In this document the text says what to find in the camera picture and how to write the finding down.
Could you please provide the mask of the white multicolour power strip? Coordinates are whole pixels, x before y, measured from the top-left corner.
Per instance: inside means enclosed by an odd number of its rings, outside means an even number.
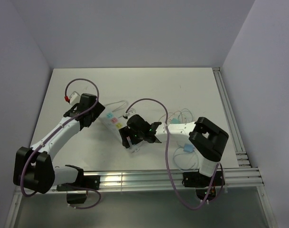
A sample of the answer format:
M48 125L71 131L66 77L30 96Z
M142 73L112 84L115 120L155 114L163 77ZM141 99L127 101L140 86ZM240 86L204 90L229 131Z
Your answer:
M129 153L134 153L140 150L141 142L137 145L132 145L131 138L128 138L128 145L130 146L129 148L125 148L122 145L122 138L119 130L126 126L126 119L119 117L108 107L106 107L105 110L99 115L98 119L113 134L113 136L126 151Z

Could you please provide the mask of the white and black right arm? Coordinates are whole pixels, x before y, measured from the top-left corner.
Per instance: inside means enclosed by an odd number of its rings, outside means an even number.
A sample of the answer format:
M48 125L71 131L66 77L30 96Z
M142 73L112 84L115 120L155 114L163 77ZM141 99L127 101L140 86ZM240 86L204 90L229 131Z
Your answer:
M135 114L128 119L127 125L119 130L119 134L122 145L127 149L142 141L162 143L167 139L193 145L201 154L198 181L203 185L214 180L216 165L220 162L229 139L226 131L205 117L199 117L197 121L190 123L150 124Z

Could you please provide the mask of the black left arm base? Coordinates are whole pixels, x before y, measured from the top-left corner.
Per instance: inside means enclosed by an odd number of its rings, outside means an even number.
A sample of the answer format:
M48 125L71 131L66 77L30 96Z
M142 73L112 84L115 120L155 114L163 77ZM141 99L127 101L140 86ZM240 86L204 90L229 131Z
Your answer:
M68 204L84 204L89 196L89 190L98 190L100 186L100 175L86 175L80 183L70 183L57 185L56 190L59 192L77 191L85 188L85 193L67 193L66 201Z

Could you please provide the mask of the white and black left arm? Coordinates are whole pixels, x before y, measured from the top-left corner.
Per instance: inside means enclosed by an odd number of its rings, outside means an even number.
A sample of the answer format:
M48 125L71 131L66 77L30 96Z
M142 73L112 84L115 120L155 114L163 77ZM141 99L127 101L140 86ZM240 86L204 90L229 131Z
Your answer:
M80 101L65 112L60 123L47 136L29 148L18 149L13 183L42 194L63 184L74 190L85 188L88 181L82 168L73 165L56 167L53 159L74 135L89 127L104 110L97 96L82 94Z

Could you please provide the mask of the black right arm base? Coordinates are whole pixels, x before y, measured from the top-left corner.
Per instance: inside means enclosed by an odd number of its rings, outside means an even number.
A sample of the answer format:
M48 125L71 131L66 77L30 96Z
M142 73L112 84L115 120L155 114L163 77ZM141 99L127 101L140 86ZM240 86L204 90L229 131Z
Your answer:
M204 176L200 174L198 171L194 172L184 172L182 184L186 188L195 188L196 195L200 200L203 200L206 193L207 188L209 186L211 177ZM217 171L212 183L212 187L210 192L208 193L207 200L213 200L217 196L216 187L223 188L225 186L224 175L221 171Z

